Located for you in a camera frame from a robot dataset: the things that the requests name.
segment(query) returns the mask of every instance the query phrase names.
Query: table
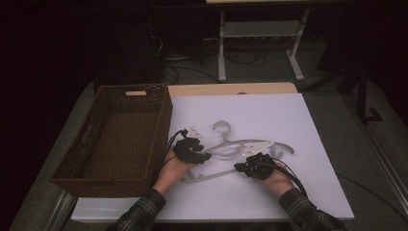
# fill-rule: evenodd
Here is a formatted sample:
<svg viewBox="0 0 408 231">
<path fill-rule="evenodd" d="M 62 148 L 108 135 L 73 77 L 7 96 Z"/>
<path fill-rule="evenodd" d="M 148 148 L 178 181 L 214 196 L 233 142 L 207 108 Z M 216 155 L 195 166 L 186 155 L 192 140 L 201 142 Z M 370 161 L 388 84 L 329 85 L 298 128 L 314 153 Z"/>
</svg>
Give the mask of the table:
<svg viewBox="0 0 408 231">
<path fill-rule="evenodd" d="M 289 144 L 295 153 L 285 153 L 282 160 L 297 174 L 311 200 L 337 218 L 353 218 L 303 97 L 296 93 L 293 84 L 170 86 L 169 91 L 174 105 L 170 136 L 183 127 L 194 125 L 205 136 L 204 146 L 220 143 L 219 133 L 211 127 L 217 119 L 223 118 L 232 125 L 231 141 L 271 138 Z M 193 172 L 212 174 L 228 170 L 236 162 L 244 160 L 241 156 L 228 161 L 213 157 L 205 165 L 195 167 Z M 82 222 L 112 222 L 136 200 L 79 198 L 71 218 Z M 167 194 L 166 200 L 167 205 L 159 213 L 157 222 L 289 219 L 277 198 L 242 173 L 199 183 L 180 182 Z"/>
</svg>

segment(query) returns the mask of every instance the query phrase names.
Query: person's left hand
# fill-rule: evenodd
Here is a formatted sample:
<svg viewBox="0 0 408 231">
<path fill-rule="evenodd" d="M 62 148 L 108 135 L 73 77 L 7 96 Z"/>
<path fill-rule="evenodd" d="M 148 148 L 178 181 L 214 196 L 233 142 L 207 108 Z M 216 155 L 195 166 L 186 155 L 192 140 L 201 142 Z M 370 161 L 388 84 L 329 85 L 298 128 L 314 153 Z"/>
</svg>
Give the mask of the person's left hand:
<svg viewBox="0 0 408 231">
<path fill-rule="evenodd" d="M 195 164 L 184 163 L 180 161 L 172 148 L 168 151 L 165 159 L 165 164 L 159 173 L 159 177 L 153 186 L 153 189 L 157 190 L 162 195 L 165 195 L 168 190 L 177 182 L 181 180 L 181 177 L 186 171 L 195 167 Z"/>
</svg>

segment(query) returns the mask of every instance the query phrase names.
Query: person's right hand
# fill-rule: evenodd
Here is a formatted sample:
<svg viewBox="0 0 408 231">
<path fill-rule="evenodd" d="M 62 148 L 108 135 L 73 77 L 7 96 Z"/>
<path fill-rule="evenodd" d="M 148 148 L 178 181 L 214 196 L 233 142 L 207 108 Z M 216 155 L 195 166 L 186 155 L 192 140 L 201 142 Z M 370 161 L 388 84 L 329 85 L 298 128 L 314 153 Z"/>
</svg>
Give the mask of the person's right hand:
<svg viewBox="0 0 408 231">
<path fill-rule="evenodd" d="M 276 165 L 286 169 L 286 167 L 280 163 L 277 163 Z M 267 186 L 267 188 L 278 197 L 281 197 L 285 192 L 294 188 L 292 180 L 279 170 L 274 170 L 273 173 L 265 180 L 255 178 L 254 180 Z"/>
</svg>

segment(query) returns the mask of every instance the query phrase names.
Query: floor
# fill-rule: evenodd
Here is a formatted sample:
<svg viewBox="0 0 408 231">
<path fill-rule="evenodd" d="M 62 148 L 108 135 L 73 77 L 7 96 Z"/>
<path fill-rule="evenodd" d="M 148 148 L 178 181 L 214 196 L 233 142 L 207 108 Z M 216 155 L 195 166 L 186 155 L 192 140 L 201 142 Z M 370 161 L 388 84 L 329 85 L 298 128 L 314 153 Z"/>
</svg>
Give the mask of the floor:
<svg viewBox="0 0 408 231">
<path fill-rule="evenodd" d="M 297 82 L 285 54 L 292 42 L 286 39 L 231 40 L 226 48 L 226 83 L 292 82 L 301 90 L 329 74 L 317 70 L 325 41 L 303 40 L 296 57 L 305 80 Z M 208 55 L 200 59 L 169 52 L 163 83 L 216 84 L 217 41 L 209 39 L 207 48 Z M 388 104 L 381 88 L 370 80 L 368 108 L 374 108 L 383 121 L 364 125 L 356 116 L 356 90 L 350 95 L 337 92 L 341 80 L 340 77 L 318 90 L 302 93 L 355 215 L 355 219 L 344 223 L 350 230 L 407 230 L 406 207 L 395 193 L 398 188 L 390 183 L 390 170 L 385 168 L 387 165 L 384 166 L 381 155 L 385 155 L 397 173 L 397 179 L 408 184 L 408 169 L 405 167 L 408 163 L 408 129 Z M 63 230 L 104 230 L 105 227 L 106 224 L 68 220 Z M 161 228 L 163 226 L 156 226 L 156 230 Z"/>
</svg>

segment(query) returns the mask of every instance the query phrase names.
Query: metal stand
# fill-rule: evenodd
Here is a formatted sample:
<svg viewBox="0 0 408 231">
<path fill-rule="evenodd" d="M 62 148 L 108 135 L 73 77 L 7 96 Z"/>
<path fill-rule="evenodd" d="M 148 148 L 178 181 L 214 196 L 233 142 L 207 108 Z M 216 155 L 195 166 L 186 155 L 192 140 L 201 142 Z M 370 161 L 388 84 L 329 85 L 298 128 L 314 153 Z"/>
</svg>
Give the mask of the metal stand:
<svg viewBox="0 0 408 231">
<path fill-rule="evenodd" d="M 224 61 L 224 38 L 294 37 L 293 47 L 287 50 L 286 53 L 296 80 L 302 81 L 304 77 L 295 55 L 308 14 L 309 9 L 306 9 L 300 20 L 225 22 L 224 12 L 221 12 L 219 21 L 218 80 L 220 82 L 227 80 Z"/>
</svg>

